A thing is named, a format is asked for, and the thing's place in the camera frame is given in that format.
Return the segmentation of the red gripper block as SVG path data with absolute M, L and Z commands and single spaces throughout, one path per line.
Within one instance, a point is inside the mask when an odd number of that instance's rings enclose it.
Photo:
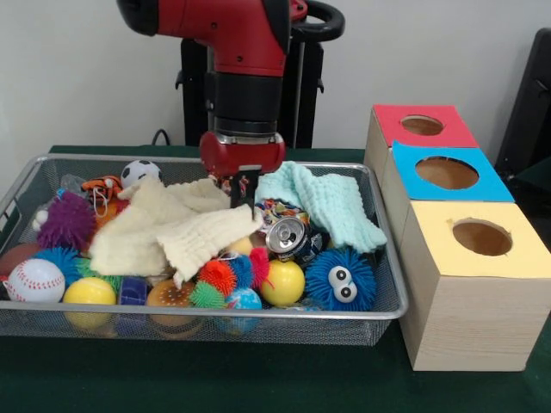
M 281 135 L 268 138 L 247 138 L 206 132 L 199 144 L 200 158 L 207 170 L 216 176 L 231 179 L 231 208 L 241 205 L 240 176 L 248 172 L 248 206 L 254 211 L 260 174 L 276 171 L 285 158 L 286 146 Z

